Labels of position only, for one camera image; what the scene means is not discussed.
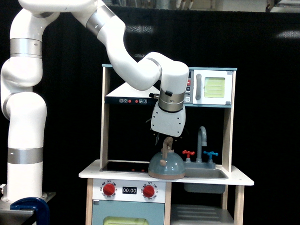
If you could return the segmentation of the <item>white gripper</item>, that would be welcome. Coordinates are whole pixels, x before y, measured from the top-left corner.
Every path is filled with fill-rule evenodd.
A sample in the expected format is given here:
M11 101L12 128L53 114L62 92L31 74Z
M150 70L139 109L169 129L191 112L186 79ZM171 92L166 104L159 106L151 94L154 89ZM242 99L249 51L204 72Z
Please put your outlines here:
M184 129L186 109L183 107L179 112L166 112L162 110L158 103L155 104L151 118L151 129L158 132L156 135L155 145L159 142L160 133L173 136L173 143L177 140Z

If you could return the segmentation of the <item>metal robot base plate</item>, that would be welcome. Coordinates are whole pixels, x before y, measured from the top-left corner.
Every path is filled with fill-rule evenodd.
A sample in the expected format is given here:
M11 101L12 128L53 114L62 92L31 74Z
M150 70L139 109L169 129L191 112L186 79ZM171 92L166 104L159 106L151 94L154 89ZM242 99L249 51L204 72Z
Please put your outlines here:
M48 202L56 195L55 192L43 193L41 199ZM0 199L0 225L37 225L35 211L33 210L11 210L13 202L6 198Z

